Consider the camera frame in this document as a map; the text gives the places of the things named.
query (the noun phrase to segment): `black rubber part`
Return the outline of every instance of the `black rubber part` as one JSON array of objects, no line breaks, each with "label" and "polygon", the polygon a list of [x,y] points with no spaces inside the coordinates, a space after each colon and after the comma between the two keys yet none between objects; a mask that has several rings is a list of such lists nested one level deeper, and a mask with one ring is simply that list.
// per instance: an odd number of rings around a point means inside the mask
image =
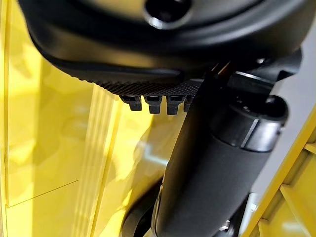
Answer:
[{"label": "black rubber part", "polygon": [[218,59],[289,55],[300,47],[315,15],[314,0],[264,0],[229,19],[162,32],[98,14],[74,0],[19,3],[35,42],[56,58],[63,59],[56,47],[67,40],[59,37],[66,31],[111,48],[144,53],[162,68],[183,72],[189,71],[188,65],[200,67]]},{"label": "black rubber part", "polygon": [[[220,79],[204,80],[186,116],[165,172],[158,211],[153,214],[156,223],[152,223],[152,229],[158,237],[209,237],[216,234],[248,195],[270,155],[270,147],[268,152],[261,150],[266,148],[265,140],[263,146],[261,140],[254,140],[255,145],[251,147],[257,151],[249,151],[247,145],[243,147],[237,142],[235,146],[232,144],[232,141],[244,140],[245,134],[252,131],[252,126],[243,126],[240,122],[244,121],[236,117],[229,117],[227,123],[219,124],[219,133],[214,130],[213,118],[223,118],[219,111],[234,101],[225,89],[221,89],[221,84]],[[258,117],[260,111],[266,112],[260,103],[262,101],[258,100]],[[282,118],[284,123],[287,110],[282,112],[284,116],[269,113],[271,121],[276,115],[275,121]],[[246,111],[238,113],[248,117]],[[234,125],[243,130],[231,133],[236,131]],[[275,144],[280,132],[273,132],[271,139]],[[219,140],[216,136],[221,134],[224,136]]]},{"label": "black rubber part", "polygon": [[143,237],[149,230],[161,183],[159,180],[128,211],[122,224],[122,237]]}]

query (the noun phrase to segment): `yellow surface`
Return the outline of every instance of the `yellow surface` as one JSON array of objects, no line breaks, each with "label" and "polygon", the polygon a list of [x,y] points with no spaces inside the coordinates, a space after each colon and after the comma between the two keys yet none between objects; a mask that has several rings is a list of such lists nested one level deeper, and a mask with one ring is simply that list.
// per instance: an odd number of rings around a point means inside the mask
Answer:
[{"label": "yellow surface", "polygon": [[9,237],[68,237],[78,181],[7,209]]},{"label": "yellow surface", "polygon": [[306,237],[284,200],[276,207],[276,213],[269,221],[269,233],[270,237]]},{"label": "yellow surface", "polygon": [[0,160],[4,237],[118,237],[159,180],[185,114],[132,112],[34,48],[15,0],[1,4]]},{"label": "yellow surface", "polygon": [[255,233],[257,228],[262,230],[260,237],[266,236],[267,232],[270,237],[316,237],[315,128],[316,106],[254,212],[243,237],[251,236],[250,233]]}]

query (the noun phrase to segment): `black plastic part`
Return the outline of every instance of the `black plastic part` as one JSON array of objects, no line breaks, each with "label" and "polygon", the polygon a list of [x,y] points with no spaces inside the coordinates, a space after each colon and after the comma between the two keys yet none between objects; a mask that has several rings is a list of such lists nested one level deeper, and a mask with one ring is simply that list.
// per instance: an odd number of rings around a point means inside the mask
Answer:
[{"label": "black plastic part", "polygon": [[131,111],[142,111],[142,101],[140,96],[137,95],[120,95],[124,103],[129,104]]},{"label": "black plastic part", "polygon": [[143,237],[149,230],[161,183],[162,180],[159,180],[129,210],[123,221],[122,237]]},{"label": "black plastic part", "polygon": [[[220,109],[232,103],[225,89],[220,88],[221,80],[204,80],[186,116],[165,172],[157,212],[153,215],[152,229],[158,237],[216,234],[243,202],[270,155],[270,152],[261,152],[260,146],[254,148],[258,148],[255,152],[230,145],[229,139],[238,141],[238,137],[248,134],[251,130],[248,126],[235,133],[235,137],[216,138],[218,133],[211,127],[212,118],[222,118]],[[266,112],[261,103],[260,100],[257,103],[259,117],[261,109],[262,113]],[[248,116],[248,112],[238,113]],[[276,115],[276,120],[286,119],[277,113],[270,115]],[[238,117],[228,120],[228,131],[231,124],[243,126]]]},{"label": "black plastic part", "polygon": [[184,101],[183,95],[166,96],[167,99],[167,114],[177,115],[179,105]]},{"label": "black plastic part", "polygon": [[228,230],[219,231],[214,237],[238,237],[240,225],[243,219],[243,215],[246,210],[248,197],[242,202],[238,210],[234,213],[234,215],[229,219],[230,225]]},{"label": "black plastic part", "polygon": [[146,103],[149,105],[149,113],[151,114],[159,114],[160,113],[160,105],[162,102],[162,96],[159,95],[148,95],[144,96]]},{"label": "black plastic part", "polygon": [[190,108],[190,106],[191,106],[191,104],[193,102],[193,99],[194,99],[194,97],[191,96],[191,95],[187,95],[186,96],[186,99],[184,101],[184,107],[183,107],[183,111],[184,112],[187,113],[189,111],[189,108]]},{"label": "black plastic part", "polygon": [[[219,22],[162,32],[98,14],[74,0],[40,3],[19,0],[19,3],[30,34],[45,55],[73,63],[116,65],[117,72],[137,62],[141,70],[176,69],[186,79],[195,78],[194,75],[219,60],[247,62],[289,55],[300,47],[315,15],[315,0],[264,0]],[[107,75],[99,77],[103,83],[114,79],[124,82],[128,78],[124,70],[115,78],[105,73],[107,68],[101,71]]]},{"label": "black plastic part", "polygon": [[223,105],[210,118],[209,126],[214,136],[231,146],[254,152],[270,152],[287,117],[285,101],[270,96],[266,103],[238,101],[234,105]]}]

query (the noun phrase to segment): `textured black surface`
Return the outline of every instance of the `textured black surface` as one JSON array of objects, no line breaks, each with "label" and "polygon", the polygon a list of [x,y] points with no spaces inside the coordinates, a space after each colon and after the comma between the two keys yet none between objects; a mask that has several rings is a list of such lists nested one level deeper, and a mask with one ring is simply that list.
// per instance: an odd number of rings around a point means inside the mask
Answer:
[{"label": "textured black surface", "polygon": [[101,87],[117,95],[195,95],[199,82],[186,81],[180,84],[162,83],[101,83]]}]

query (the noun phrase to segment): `black clip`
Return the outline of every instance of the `black clip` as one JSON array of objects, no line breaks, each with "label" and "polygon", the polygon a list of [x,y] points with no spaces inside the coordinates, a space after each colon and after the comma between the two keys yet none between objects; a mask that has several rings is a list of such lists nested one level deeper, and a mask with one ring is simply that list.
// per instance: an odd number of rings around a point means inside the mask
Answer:
[{"label": "black clip", "polygon": [[129,104],[131,111],[142,111],[142,101],[139,95],[120,95],[124,103]]},{"label": "black clip", "polygon": [[167,95],[167,114],[177,115],[178,107],[183,101],[183,95]]},{"label": "black clip", "polygon": [[162,96],[146,95],[144,96],[146,103],[149,105],[149,113],[157,115],[160,113],[160,104]]}]

